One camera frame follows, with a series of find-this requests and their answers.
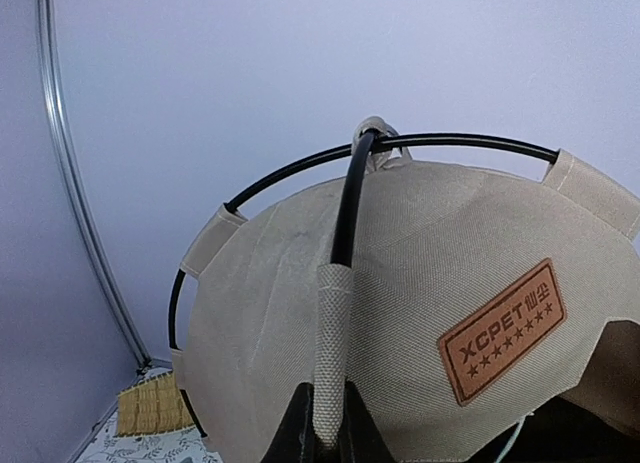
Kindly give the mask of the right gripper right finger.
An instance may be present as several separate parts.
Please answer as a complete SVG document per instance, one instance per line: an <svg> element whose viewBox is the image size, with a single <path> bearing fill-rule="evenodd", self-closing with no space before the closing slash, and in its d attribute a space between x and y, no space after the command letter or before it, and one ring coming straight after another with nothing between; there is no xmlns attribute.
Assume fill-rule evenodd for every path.
<svg viewBox="0 0 640 463"><path fill-rule="evenodd" d="M351 381L345 383L338 454L342 463L395 462L360 392Z"/></svg>

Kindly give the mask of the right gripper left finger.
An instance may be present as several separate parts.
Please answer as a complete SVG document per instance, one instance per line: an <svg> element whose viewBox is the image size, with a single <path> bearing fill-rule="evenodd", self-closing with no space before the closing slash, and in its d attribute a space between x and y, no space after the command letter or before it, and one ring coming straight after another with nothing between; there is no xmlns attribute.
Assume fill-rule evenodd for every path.
<svg viewBox="0 0 640 463"><path fill-rule="evenodd" d="M311 383L300 383L291 397L261 463L314 463L317 438L313 428Z"/></svg>

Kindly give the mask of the beige fabric pet tent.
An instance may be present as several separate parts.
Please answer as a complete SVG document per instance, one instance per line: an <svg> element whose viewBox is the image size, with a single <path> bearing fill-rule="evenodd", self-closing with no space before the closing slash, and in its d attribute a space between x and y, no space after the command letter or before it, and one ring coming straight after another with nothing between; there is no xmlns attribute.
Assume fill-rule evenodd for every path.
<svg viewBox="0 0 640 463"><path fill-rule="evenodd" d="M639 458L639 200L560 151L532 181L414 160L382 119L350 268L330 263L346 178L242 216L219 207L177 280L172 362L204 447L261 462L311 383L316 462L340 462L353 382L395 462Z"/></svg>

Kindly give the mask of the black tent pole one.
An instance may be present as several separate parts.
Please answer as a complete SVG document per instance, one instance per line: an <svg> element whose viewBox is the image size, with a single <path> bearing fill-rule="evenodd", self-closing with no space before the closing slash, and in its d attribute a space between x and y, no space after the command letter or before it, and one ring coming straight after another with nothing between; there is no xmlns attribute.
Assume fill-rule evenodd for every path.
<svg viewBox="0 0 640 463"><path fill-rule="evenodd" d="M338 264L348 268L352 265L355 231L366 162L374 146L376 136L377 133L374 130L365 131L358 139L352 152L337 214L330 254L331 264Z"/></svg>

